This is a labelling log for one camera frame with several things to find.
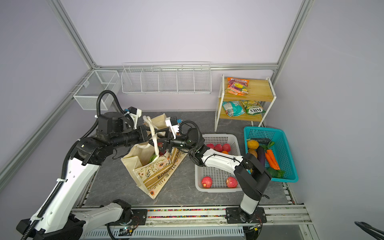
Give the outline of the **cream canvas grocery bag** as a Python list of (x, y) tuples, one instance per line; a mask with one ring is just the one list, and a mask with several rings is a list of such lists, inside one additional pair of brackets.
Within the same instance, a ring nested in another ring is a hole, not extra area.
[(134, 145), (121, 161), (137, 187), (155, 199), (186, 156), (176, 148), (161, 154), (147, 141)]

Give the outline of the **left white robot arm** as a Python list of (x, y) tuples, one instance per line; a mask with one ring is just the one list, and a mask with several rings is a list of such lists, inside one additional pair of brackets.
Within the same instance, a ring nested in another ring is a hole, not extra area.
[(82, 217), (72, 214), (72, 208), (84, 188), (107, 157), (119, 147), (130, 147), (146, 142), (148, 128), (138, 126), (142, 111), (130, 107), (124, 110), (117, 105), (116, 112), (101, 113), (104, 95), (116, 94), (102, 91), (96, 101), (96, 120), (92, 127), (71, 146), (65, 156), (61, 176), (39, 210), (29, 219), (21, 220), (17, 231), (22, 239), (78, 240), (87, 232), (104, 224), (131, 219), (131, 206), (117, 200)]

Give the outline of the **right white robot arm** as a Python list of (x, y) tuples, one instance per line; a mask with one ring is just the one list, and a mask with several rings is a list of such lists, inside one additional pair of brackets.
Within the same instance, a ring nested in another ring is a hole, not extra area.
[(252, 154), (233, 156), (220, 153), (205, 145), (205, 139), (196, 123), (166, 118), (171, 133), (160, 139), (168, 150), (179, 149), (188, 154), (196, 166), (211, 167), (228, 172), (236, 177), (244, 196), (239, 207), (226, 208), (229, 224), (264, 224), (265, 211), (259, 207), (260, 200), (269, 198), (264, 194), (272, 176)]

